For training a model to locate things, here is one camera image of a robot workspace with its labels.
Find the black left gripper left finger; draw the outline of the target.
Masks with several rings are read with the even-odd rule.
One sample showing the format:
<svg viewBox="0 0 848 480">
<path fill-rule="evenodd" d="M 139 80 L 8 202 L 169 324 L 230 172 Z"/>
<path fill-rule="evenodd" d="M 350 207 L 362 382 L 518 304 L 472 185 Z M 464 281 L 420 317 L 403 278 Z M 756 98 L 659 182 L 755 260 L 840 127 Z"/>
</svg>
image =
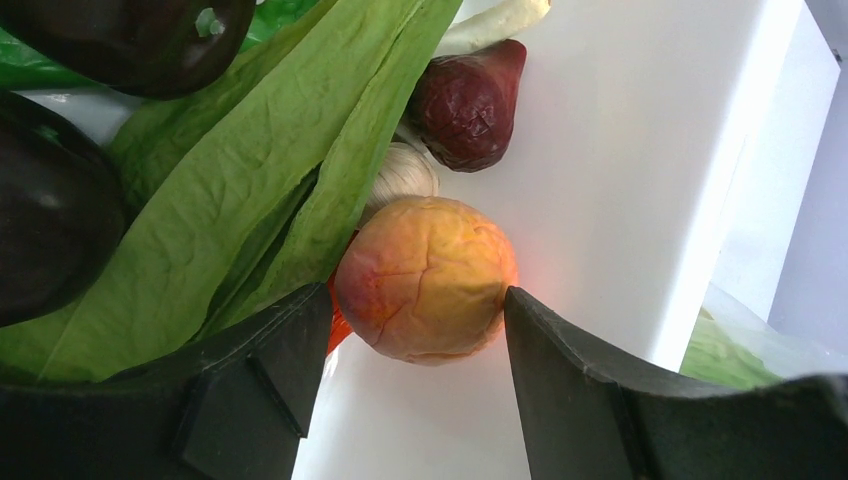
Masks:
<svg viewBox="0 0 848 480">
<path fill-rule="evenodd" d="M 305 285 L 99 383 L 1 388 L 5 479 L 288 479 L 309 431 L 333 303 Z"/>
</svg>

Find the peach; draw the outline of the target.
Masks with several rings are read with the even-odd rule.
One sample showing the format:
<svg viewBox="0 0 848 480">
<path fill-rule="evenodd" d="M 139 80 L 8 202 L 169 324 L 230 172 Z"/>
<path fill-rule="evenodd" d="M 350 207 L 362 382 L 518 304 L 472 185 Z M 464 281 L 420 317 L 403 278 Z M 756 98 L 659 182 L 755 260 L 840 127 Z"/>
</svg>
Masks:
<svg viewBox="0 0 848 480">
<path fill-rule="evenodd" d="M 332 286 L 353 332 L 377 353 L 441 365 L 489 346 L 518 283 L 513 245 L 493 220 L 458 200 L 417 196 L 358 231 Z"/>
</svg>

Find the clear red-zipper bag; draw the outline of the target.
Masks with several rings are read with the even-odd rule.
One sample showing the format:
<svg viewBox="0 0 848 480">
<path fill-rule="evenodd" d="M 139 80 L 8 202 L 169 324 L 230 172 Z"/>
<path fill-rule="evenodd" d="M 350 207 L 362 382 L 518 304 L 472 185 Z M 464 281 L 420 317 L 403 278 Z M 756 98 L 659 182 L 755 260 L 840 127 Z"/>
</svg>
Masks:
<svg viewBox="0 0 848 480">
<path fill-rule="evenodd" d="M 708 286 L 701 308 L 714 317 L 735 343 L 758 357 L 782 381 L 847 373 L 846 354 L 777 332 L 735 297 L 713 284 Z"/>
</svg>

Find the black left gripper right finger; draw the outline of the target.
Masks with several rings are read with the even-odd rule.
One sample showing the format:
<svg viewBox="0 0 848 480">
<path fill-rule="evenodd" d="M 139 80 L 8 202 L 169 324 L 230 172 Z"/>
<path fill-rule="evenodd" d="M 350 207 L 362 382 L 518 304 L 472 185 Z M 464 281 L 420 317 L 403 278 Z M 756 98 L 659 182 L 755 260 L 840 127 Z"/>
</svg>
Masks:
<svg viewBox="0 0 848 480">
<path fill-rule="evenodd" d="M 636 357 L 519 287 L 504 304 L 535 479 L 843 479 L 847 378 L 747 391 Z"/>
</svg>

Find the white green napa cabbage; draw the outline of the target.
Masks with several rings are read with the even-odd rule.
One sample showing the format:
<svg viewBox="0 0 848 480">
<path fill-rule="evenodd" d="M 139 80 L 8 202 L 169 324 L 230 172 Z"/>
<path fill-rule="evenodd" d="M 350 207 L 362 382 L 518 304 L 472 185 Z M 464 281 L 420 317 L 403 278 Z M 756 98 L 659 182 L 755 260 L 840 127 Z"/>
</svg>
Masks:
<svg viewBox="0 0 848 480">
<path fill-rule="evenodd" d="M 735 343 L 704 308 L 699 311 L 679 373 L 739 390 L 782 381 L 758 357 Z"/>
</svg>

